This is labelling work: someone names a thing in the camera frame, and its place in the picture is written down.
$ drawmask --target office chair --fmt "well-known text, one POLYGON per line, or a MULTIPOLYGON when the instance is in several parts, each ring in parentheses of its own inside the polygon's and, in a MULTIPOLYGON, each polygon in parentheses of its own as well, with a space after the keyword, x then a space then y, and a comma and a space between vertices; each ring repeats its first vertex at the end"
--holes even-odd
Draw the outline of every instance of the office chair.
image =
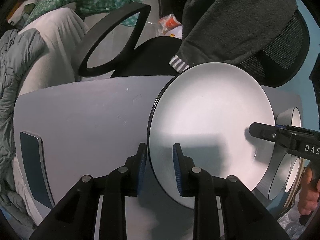
MULTIPOLYGON (((112 70, 115 71, 111 77, 177 75, 169 61, 179 50, 181 40, 161 36, 152 38, 135 49, 149 13, 149 5, 132 3, 105 16, 78 45, 71 60, 73 69, 78 69, 81 77, 95 77, 112 70), (120 54, 103 65, 87 68, 90 55, 103 38, 136 13, 140 13, 137 24, 120 54)), ((238 67, 249 73, 260 85, 278 87, 299 71, 308 50, 307 25, 299 11, 296 11, 284 30, 270 44, 238 67)))

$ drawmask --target plastic bag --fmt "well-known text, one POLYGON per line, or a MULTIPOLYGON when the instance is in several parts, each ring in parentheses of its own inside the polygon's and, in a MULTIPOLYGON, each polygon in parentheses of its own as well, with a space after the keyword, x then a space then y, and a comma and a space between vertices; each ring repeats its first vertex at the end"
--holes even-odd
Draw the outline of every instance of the plastic bag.
POLYGON ((299 193, 297 194, 295 205, 284 216, 278 219, 278 223, 286 231, 291 240, 296 240, 306 229, 299 223, 300 214, 297 208, 299 202, 299 193))
POLYGON ((174 37, 182 40, 182 25, 168 31, 165 36, 174 37))
POLYGON ((171 31, 175 27, 180 26, 181 23, 176 19, 176 17, 173 14, 169 14, 161 18, 155 25, 157 26, 156 35, 163 36, 166 35, 168 31, 171 31))

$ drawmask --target white plate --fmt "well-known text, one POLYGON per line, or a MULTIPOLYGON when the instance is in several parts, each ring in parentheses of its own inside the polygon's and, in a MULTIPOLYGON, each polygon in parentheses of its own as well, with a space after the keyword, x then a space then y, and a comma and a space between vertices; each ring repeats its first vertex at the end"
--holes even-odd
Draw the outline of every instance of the white plate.
POLYGON ((269 100, 245 71, 225 63, 205 63, 173 78, 156 100, 148 125, 154 174, 165 192, 194 208, 194 198, 177 190, 172 146, 221 178, 235 175, 253 190, 265 174, 274 143, 253 138, 253 122, 275 125, 269 100))
POLYGON ((297 158, 297 157, 294 158, 294 157, 295 156, 293 156, 292 160, 291 160, 291 162, 293 163, 293 167, 292 167, 292 170, 290 172, 287 185, 285 186, 285 191, 286 192, 288 192, 291 189, 291 187, 292 187, 292 185, 293 185, 293 183, 294 183, 294 181, 295 181, 295 179, 297 177, 297 174, 299 172, 300 158, 297 158))
POLYGON ((283 189, 283 186, 285 185, 291 168, 291 154, 285 154, 283 157, 276 174, 273 178, 270 191, 269 191, 269 199, 273 200, 283 189))

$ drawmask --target white table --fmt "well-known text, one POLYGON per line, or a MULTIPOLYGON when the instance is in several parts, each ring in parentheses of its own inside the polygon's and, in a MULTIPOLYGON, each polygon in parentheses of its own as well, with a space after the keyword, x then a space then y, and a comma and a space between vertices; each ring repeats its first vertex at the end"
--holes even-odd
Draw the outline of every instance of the white table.
MULTIPOLYGON (((18 97, 14 137, 24 181, 20 132, 41 136, 52 197, 57 203, 85 174, 94 178, 123 166, 147 142, 153 103, 171 76, 86 81, 37 90, 18 97)), ((302 115, 300 97, 263 87, 275 117, 291 107, 302 115)), ((45 217, 50 211, 34 200, 45 217)), ((138 198, 126 198, 128 240, 192 239, 193 210, 173 201, 147 164, 138 198)))

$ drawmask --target black chair armrest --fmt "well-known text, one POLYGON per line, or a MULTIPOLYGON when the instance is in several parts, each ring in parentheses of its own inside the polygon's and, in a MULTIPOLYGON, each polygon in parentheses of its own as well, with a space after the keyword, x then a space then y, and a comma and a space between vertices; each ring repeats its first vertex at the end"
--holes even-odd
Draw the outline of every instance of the black chair armrest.
POLYGON ((149 5, 130 3, 105 16, 89 30, 77 46, 71 58, 72 68, 78 69, 78 75, 81 77, 95 77, 115 70, 132 55, 147 22, 150 10, 151 7, 149 5), (136 26, 120 54, 103 65, 87 68, 88 59, 99 43, 116 26, 137 13, 139 13, 139 17, 136 26))

